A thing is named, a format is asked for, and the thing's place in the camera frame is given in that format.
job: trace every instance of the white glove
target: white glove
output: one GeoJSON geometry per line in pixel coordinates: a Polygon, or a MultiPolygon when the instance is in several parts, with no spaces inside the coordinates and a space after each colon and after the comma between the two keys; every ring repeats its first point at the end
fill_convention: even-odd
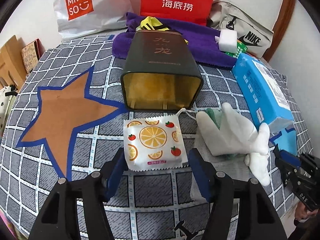
{"type": "Polygon", "coordinates": [[[220,129],[214,124],[209,115],[205,112],[198,112],[196,115],[197,124],[201,135],[213,156],[225,154],[248,154],[257,153],[265,161],[257,161],[260,156],[252,155],[247,166],[249,166],[253,175],[266,186],[269,177],[268,165],[268,141],[270,136],[269,127],[266,123],[260,125],[259,133],[253,123],[246,117],[232,109],[229,103],[223,103],[221,106],[222,118],[220,129]]]}

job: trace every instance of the white sponge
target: white sponge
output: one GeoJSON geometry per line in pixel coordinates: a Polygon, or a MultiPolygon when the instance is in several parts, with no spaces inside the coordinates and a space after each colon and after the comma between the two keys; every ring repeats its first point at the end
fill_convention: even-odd
{"type": "Polygon", "coordinates": [[[231,53],[237,53],[237,31],[223,29],[220,30],[220,37],[215,37],[216,42],[219,43],[219,50],[231,53]]]}

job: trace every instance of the green cloth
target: green cloth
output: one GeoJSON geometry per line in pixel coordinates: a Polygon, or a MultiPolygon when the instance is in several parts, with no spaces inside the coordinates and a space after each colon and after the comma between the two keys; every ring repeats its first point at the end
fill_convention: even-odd
{"type": "MultiPolygon", "coordinates": [[[[208,116],[210,116],[211,120],[214,122],[214,124],[220,129],[221,125],[221,119],[222,119],[222,111],[218,109],[212,109],[212,108],[207,108],[205,110],[208,116]]],[[[236,157],[236,154],[227,154],[224,155],[227,160],[231,160],[234,157],[236,157]]]]}

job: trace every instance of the blue gripper pad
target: blue gripper pad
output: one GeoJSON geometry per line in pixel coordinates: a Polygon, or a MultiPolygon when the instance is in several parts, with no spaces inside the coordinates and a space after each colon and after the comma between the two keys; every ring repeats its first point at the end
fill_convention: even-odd
{"type": "Polygon", "coordinates": [[[106,198],[108,200],[110,200],[110,198],[112,198],[116,194],[116,191],[119,187],[120,180],[122,178],[122,175],[123,175],[125,168],[126,168],[126,161],[124,158],[124,151],[123,151],[121,156],[119,157],[118,161],[115,163],[113,171],[107,180],[106,198]]]}
{"type": "Polygon", "coordinates": [[[301,161],[298,157],[293,156],[291,153],[289,153],[285,150],[281,150],[280,155],[281,155],[282,160],[285,161],[286,163],[289,163],[292,166],[297,167],[297,168],[301,167],[301,161]]]}
{"type": "Polygon", "coordinates": [[[210,202],[212,196],[210,191],[210,177],[208,176],[208,174],[210,174],[210,166],[213,169],[214,167],[211,163],[203,161],[200,153],[196,148],[193,148],[189,151],[188,161],[193,176],[195,176],[201,195],[207,200],[207,202],[210,202]]]}

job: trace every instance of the white fabric bag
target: white fabric bag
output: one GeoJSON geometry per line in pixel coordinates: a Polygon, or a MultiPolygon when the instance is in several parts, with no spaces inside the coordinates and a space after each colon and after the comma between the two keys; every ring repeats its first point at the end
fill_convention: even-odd
{"type": "Polygon", "coordinates": [[[247,52],[258,58],[271,46],[273,31],[258,23],[231,1],[214,1],[210,19],[213,22],[212,28],[237,31],[238,40],[248,47],[247,52]]]}
{"type": "Polygon", "coordinates": [[[64,41],[125,28],[125,14],[132,12],[129,0],[55,0],[53,5],[64,41]]]}

